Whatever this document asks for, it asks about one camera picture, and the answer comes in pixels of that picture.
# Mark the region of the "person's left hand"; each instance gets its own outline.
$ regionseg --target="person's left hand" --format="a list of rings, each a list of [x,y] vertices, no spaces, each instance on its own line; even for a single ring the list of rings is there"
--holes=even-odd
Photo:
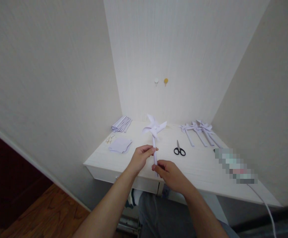
[[[137,176],[142,168],[144,168],[146,159],[151,155],[154,155],[156,150],[158,150],[158,148],[155,149],[152,145],[143,145],[137,147],[126,169]]]

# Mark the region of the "scissors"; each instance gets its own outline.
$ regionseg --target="scissors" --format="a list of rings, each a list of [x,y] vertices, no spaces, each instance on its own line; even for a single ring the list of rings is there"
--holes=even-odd
[[[179,155],[179,154],[181,154],[182,156],[185,156],[185,155],[186,155],[186,152],[185,152],[182,148],[179,147],[178,140],[177,140],[177,147],[174,149],[174,153],[175,153],[176,155]]]

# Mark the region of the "hand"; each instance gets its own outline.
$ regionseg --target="hand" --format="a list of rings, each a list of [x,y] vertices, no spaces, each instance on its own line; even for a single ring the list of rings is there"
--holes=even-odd
[[[158,148],[153,148],[152,145],[143,145],[137,147],[126,169],[137,176],[142,168],[144,168],[146,159],[151,155],[154,155],[156,150],[158,150]]]
[[[159,160],[157,164],[152,165],[152,170],[156,171],[164,179],[171,190],[185,196],[196,189],[173,162]]]

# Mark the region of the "paper pinwheel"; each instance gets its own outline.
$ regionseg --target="paper pinwheel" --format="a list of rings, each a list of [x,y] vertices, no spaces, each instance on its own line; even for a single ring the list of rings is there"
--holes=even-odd
[[[206,144],[206,142],[204,141],[204,139],[203,139],[202,137],[200,137],[200,133],[203,131],[203,129],[202,129],[201,127],[199,127],[196,122],[193,122],[193,121],[192,121],[191,123],[192,123],[191,127],[192,127],[193,130],[197,133],[197,135],[198,135],[199,139],[201,140],[201,142],[203,143],[203,145],[204,145],[205,147],[207,147],[208,145]]]
[[[199,122],[199,127],[202,128],[202,131],[204,132],[207,140],[209,141],[209,144],[211,146],[214,146],[215,144],[213,142],[215,142],[219,148],[223,148],[212,136],[212,134],[214,134],[214,132],[211,131],[211,128],[213,127],[212,125],[208,125],[208,123],[203,123],[201,120],[197,120],[197,122]]]
[[[187,137],[188,137],[188,139],[189,139],[189,142],[190,142],[191,146],[194,147],[195,145],[193,144],[193,142],[192,142],[192,140],[191,140],[191,138],[190,138],[190,135],[189,135],[188,132],[187,132],[187,130],[192,130],[193,127],[190,126],[190,125],[188,125],[188,124],[186,123],[185,125],[180,125],[179,128],[181,128],[181,131],[182,131],[183,133],[186,132],[186,135],[187,135]]]
[[[147,117],[150,119],[151,123],[144,127],[142,133],[146,133],[148,131],[152,133],[153,147],[156,148],[155,140],[159,140],[157,134],[166,127],[167,121],[159,125],[153,116],[147,114]],[[156,151],[154,152],[154,164],[157,165]]]

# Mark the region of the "desk surface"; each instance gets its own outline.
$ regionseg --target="desk surface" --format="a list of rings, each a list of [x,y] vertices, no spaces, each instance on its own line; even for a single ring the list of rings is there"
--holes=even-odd
[[[111,133],[116,138],[128,138],[133,141],[128,153],[119,154],[110,152],[108,149],[110,145],[104,141],[84,162],[84,165],[123,172],[128,166],[136,147],[152,144],[151,133],[142,134],[142,129],[148,124],[148,122],[133,121],[126,133]],[[225,173],[218,159],[215,159],[213,149],[218,148],[217,146],[208,145],[208,147],[204,147],[193,130],[189,130],[188,133],[195,147],[190,145],[187,135],[178,128],[178,125],[168,124],[158,134],[160,140],[156,142],[156,146],[159,148],[157,160],[164,159],[174,162],[197,189],[225,197],[262,203],[251,188],[246,184],[236,184],[236,181],[230,179],[229,175]],[[224,148],[227,148],[217,135],[214,135],[214,137]],[[174,154],[173,150],[177,147],[176,140],[179,141],[180,147],[186,151],[186,156]],[[153,163],[154,159],[151,156],[147,159],[145,167],[138,176],[161,181],[162,179],[157,178],[155,172],[151,170]],[[260,181],[258,181],[258,184],[252,184],[251,186],[267,204],[277,207],[282,206]]]

